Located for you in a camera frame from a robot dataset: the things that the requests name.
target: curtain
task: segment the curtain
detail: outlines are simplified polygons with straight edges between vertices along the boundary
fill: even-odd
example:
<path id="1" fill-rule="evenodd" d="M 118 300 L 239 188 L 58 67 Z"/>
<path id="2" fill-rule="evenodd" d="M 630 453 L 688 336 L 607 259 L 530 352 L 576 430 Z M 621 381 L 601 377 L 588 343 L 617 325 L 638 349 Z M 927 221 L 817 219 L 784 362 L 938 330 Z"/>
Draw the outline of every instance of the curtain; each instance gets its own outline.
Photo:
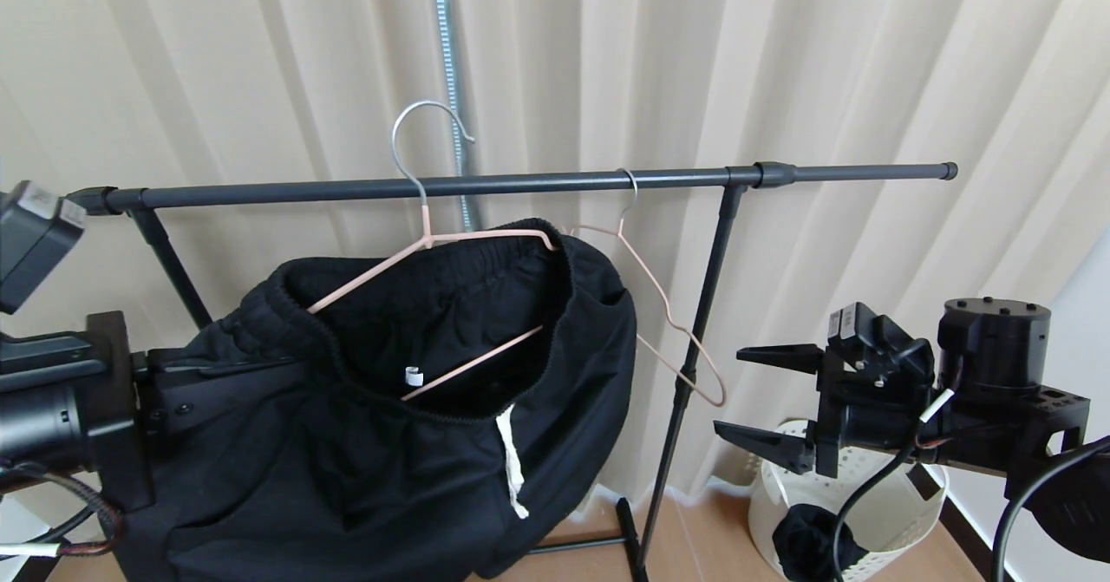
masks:
<path id="1" fill-rule="evenodd" d="M 462 112 L 480 174 L 955 160 L 951 182 L 795 184 L 740 203 L 706 347 L 730 401 L 694 398 L 672 484 L 746 480 L 713 419 L 773 428 L 814 379 L 731 354 L 820 342 L 864 301 L 932 339 L 945 300 L 1048 302 L 1110 223 L 1110 0 L 452 0 Z M 394 117 L 446 100 L 433 0 L 0 0 L 0 187 L 32 178 L 172 187 L 384 179 Z M 447 116 L 401 132 L 417 175 L 453 175 Z M 628 238 L 693 321 L 719 190 L 643 191 Z M 615 225 L 629 192 L 477 200 L 486 227 L 539 215 Z M 437 231 L 461 228 L 433 199 Z M 213 315 L 285 259 L 385 257 L 413 201 L 161 212 Z M 645 337 L 673 361 L 649 282 L 618 244 Z M 94 218 L 13 335 L 122 310 L 132 349 L 195 329 L 125 218 Z M 650 485 L 674 378 L 642 351 L 601 481 Z M 703 361 L 702 380 L 713 393 Z"/>

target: perforated basket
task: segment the perforated basket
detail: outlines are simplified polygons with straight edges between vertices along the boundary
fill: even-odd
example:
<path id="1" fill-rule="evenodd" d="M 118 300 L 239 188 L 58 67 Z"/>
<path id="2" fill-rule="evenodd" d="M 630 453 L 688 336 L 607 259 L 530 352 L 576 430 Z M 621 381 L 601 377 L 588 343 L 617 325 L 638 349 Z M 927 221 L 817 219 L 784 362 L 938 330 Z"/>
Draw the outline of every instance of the perforated basket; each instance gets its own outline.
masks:
<path id="1" fill-rule="evenodd" d="M 805 436 L 807 422 L 790 421 L 778 432 Z M 814 504 L 834 513 L 852 491 L 890 461 L 888 454 L 845 448 L 840 451 L 840 468 L 836 480 L 816 472 L 805 475 L 790 473 L 774 463 L 760 462 L 751 491 L 748 526 L 751 539 L 764 560 L 783 575 L 771 540 L 775 528 L 795 504 Z M 906 475 L 910 465 L 895 471 L 861 499 L 848 513 L 848 528 L 859 546 L 868 554 L 844 572 L 846 582 L 867 580 L 899 554 L 925 539 L 937 524 L 940 508 L 948 493 L 948 472 L 940 469 L 942 484 L 928 500 L 922 500 Z"/>

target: floor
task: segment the floor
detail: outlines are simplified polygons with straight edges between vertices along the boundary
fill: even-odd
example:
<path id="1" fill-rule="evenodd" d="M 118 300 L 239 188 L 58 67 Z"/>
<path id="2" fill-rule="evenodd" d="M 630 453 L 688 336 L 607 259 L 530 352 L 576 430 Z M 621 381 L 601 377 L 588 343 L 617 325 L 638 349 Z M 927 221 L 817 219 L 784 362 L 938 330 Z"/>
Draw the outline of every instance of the floor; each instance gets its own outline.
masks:
<path id="1" fill-rule="evenodd" d="M 747 534 L 748 501 L 708 491 L 687 508 L 672 499 L 663 503 L 652 542 L 647 570 L 659 582 L 776 582 Z M 637 528 L 645 511 L 636 513 Z M 614 534 L 616 515 L 607 502 L 596 502 L 586 520 L 559 524 L 547 541 L 562 542 Z M 627 576 L 624 548 L 610 545 L 526 556 L 498 578 L 498 582 L 616 581 Z M 480 581 L 472 576 L 467 582 Z M 875 582 L 979 582 L 975 566 L 942 526 L 874 578 Z M 50 582 L 123 582 L 111 558 L 65 559 Z"/>

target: black cloth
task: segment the black cloth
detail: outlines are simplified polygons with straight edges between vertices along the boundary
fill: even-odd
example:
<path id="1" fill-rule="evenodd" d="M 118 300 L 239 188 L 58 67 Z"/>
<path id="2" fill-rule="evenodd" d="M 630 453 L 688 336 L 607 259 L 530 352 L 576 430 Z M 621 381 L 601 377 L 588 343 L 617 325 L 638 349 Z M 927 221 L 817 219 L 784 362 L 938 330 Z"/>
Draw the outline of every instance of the black cloth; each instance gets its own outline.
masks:
<path id="1" fill-rule="evenodd" d="M 457 581 L 502 573 L 582 501 L 628 409 L 636 320 L 612 263 L 549 223 L 538 238 L 421 251 L 319 315 L 380 259 L 281 265 L 182 363 L 293 358 L 311 380 L 153 453 L 155 505 L 117 550 L 141 582 Z M 425 382 L 544 330 L 412 402 Z M 514 512 L 496 415 L 513 405 Z"/>
<path id="2" fill-rule="evenodd" d="M 835 578 L 833 565 L 833 529 L 836 513 L 813 504 L 795 504 L 778 522 L 771 534 L 783 574 L 790 582 L 828 582 Z M 867 550 L 856 544 L 851 529 L 840 530 L 841 571 L 859 562 Z"/>

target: pink hanger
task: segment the pink hanger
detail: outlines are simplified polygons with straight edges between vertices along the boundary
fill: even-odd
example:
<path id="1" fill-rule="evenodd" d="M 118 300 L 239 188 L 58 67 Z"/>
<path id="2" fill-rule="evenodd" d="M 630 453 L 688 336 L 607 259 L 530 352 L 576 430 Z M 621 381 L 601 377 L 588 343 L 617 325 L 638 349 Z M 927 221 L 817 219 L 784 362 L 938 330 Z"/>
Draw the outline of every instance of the pink hanger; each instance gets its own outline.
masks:
<path id="1" fill-rule="evenodd" d="M 432 244 L 436 242 L 461 242 L 464 240 L 487 240 L 493 238 L 535 237 L 543 240 L 544 245 L 547 247 L 547 250 L 551 251 L 555 250 L 555 247 L 552 245 L 551 239 L 547 238 L 547 233 L 544 233 L 543 231 L 538 231 L 535 229 L 501 229 L 496 231 L 480 231 L 477 233 L 448 233 L 441 235 L 432 234 L 432 219 L 427 210 L 427 192 L 424 191 L 424 185 L 420 182 L 420 179 L 413 177 L 413 174 L 408 172 L 408 168 L 405 168 L 404 163 L 401 163 L 401 155 L 397 152 L 397 129 L 400 129 L 401 127 L 401 121 L 405 119 L 405 116 L 408 116 L 408 112 L 412 112 L 416 108 L 424 107 L 425 104 L 432 104 L 432 107 L 440 108 L 443 111 L 451 114 L 452 120 L 454 120 L 455 124 L 458 124 L 458 131 L 463 134 L 463 138 L 465 138 L 467 142 L 471 143 L 475 141 L 475 139 L 472 138 L 472 136 L 470 136 L 466 132 L 466 128 L 463 127 L 463 122 L 458 120 L 458 116 L 456 114 L 456 112 L 452 111 L 451 108 L 447 107 L 447 104 L 443 104 L 436 101 L 417 101 L 413 104 L 408 104 L 408 107 L 405 108 L 403 112 L 401 112 L 401 116 L 397 117 L 396 122 L 393 123 L 393 134 L 390 139 L 390 144 L 393 149 L 393 163 L 396 164 L 397 170 L 401 171 L 401 174 L 404 174 L 405 178 L 412 181 L 416 185 L 417 190 L 420 190 L 421 220 L 424 223 L 423 237 L 413 242 L 412 244 L 410 244 L 404 250 L 401 250 L 400 253 L 393 254 L 393 257 L 385 259 L 385 261 L 379 263 L 377 265 L 373 267 L 366 272 L 363 272 L 357 278 L 353 279 L 343 287 L 339 288 L 337 290 L 333 291 L 332 293 L 316 301 L 315 304 L 309 308 L 309 313 L 319 313 L 322 309 L 324 309 L 329 304 L 332 304 L 336 300 L 343 298 L 345 294 L 351 293 L 353 290 L 357 289 L 366 281 L 370 281 L 374 277 L 377 277 L 377 274 L 381 274 L 382 272 L 385 272 L 385 270 L 389 270 L 390 268 L 396 265 L 402 261 L 402 259 L 405 259 L 406 257 L 413 254 L 414 252 L 418 251 L 422 248 L 430 249 L 432 248 Z M 447 382 L 448 380 L 460 375 L 461 373 L 467 371 L 468 369 L 500 354 L 501 352 L 538 333 L 539 330 L 542 329 L 543 325 L 536 327 L 535 329 L 532 329 L 531 331 L 505 342 L 504 344 L 491 350 L 490 352 L 484 353 L 483 355 L 472 361 L 468 361 L 468 363 L 460 365 L 455 370 L 447 372 L 446 374 L 437 378 L 431 383 L 412 391 L 411 393 L 402 398 L 402 400 L 407 401 L 427 391 L 428 389 L 433 389 L 440 384 Z"/>
<path id="2" fill-rule="evenodd" d="M 647 274 L 647 278 L 650 279 L 652 284 L 655 285 L 655 291 L 659 293 L 659 298 L 663 299 L 663 308 L 664 308 L 664 310 L 666 310 L 666 313 L 667 313 L 667 324 L 669 324 L 670 328 L 673 328 L 675 330 L 678 330 L 680 333 L 683 333 L 686 337 L 688 337 L 690 339 L 690 341 L 694 342 L 694 345 L 697 347 L 698 352 L 700 352 L 702 355 L 705 357 L 705 361 L 706 361 L 706 363 L 709 364 L 709 369 L 713 370 L 714 375 L 717 377 L 717 384 L 720 387 L 720 400 L 714 400 L 714 399 L 709 398 L 709 395 L 707 395 L 705 393 L 705 391 L 703 391 L 700 388 L 698 388 L 698 385 L 695 384 L 694 381 L 689 380 L 686 377 L 686 374 L 682 373 L 682 371 L 679 371 L 678 368 L 676 368 L 669 361 L 667 361 L 666 359 L 664 359 L 663 355 L 659 354 L 659 351 L 656 350 L 654 348 L 654 345 L 647 343 L 647 340 L 645 340 L 642 335 L 637 334 L 636 339 L 639 340 L 639 342 L 642 344 L 644 344 L 644 348 L 649 349 L 652 351 L 652 353 L 654 353 L 655 357 L 658 358 L 659 362 L 662 362 L 664 365 L 666 365 L 667 369 L 669 369 L 672 372 L 674 372 L 683 382 L 685 382 L 686 384 L 688 384 L 690 387 L 690 389 L 694 389 L 694 391 L 697 392 L 698 395 L 700 395 L 702 398 L 705 398 L 706 402 L 708 402 L 709 404 L 713 404 L 714 407 L 724 407 L 725 402 L 728 401 L 728 391 L 727 391 L 727 389 L 725 387 L 725 380 L 720 377 L 720 372 L 717 371 L 717 364 L 713 362 L 713 358 L 709 357 L 709 353 L 706 352 L 705 347 L 702 345 L 702 342 L 698 341 L 698 339 L 696 337 L 694 337 L 694 334 L 689 331 L 689 329 L 687 329 L 686 327 L 678 325 L 677 322 L 675 322 L 674 317 L 672 317 L 672 314 L 670 314 L 670 300 L 669 300 L 669 298 L 667 298 L 666 292 L 663 291 L 663 287 L 659 285 L 659 281 L 657 281 L 655 279 L 655 274 L 652 273 L 652 271 L 647 268 L 647 264 L 644 263 L 644 260 L 639 257 L 639 254 L 636 252 L 636 250 L 634 248 L 632 248 L 632 244 L 628 243 L 628 240 L 626 240 L 625 237 L 624 237 L 624 219 L 625 219 L 625 214 L 628 213 L 628 210 L 632 209 L 633 205 L 635 205 L 636 200 L 639 198 L 639 185 L 638 185 L 638 183 L 636 183 L 636 178 L 633 175 L 633 173 L 630 171 L 628 171 L 626 168 L 619 168 L 619 170 L 623 171 L 625 174 L 627 174 L 628 179 L 632 180 L 633 199 L 632 199 L 632 203 L 629 203 L 628 207 L 626 207 L 624 209 L 624 211 L 620 212 L 620 220 L 617 222 L 617 230 L 609 231 L 608 229 L 602 229 L 602 228 L 598 228 L 598 227 L 592 227 L 592 225 L 589 225 L 589 223 L 576 223 L 576 225 L 572 227 L 569 229 L 569 231 L 574 231 L 576 229 L 586 229 L 588 231 L 596 231 L 598 233 L 607 233 L 607 234 L 610 234 L 610 235 L 615 237 L 616 239 L 618 239 L 619 242 L 622 242 L 622 244 L 624 244 L 625 249 L 627 249 L 628 252 L 632 253 L 632 258 L 634 258 L 636 260 L 636 263 L 638 263 L 639 267 L 642 267 L 642 269 L 644 270 L 644 272 Z"/>

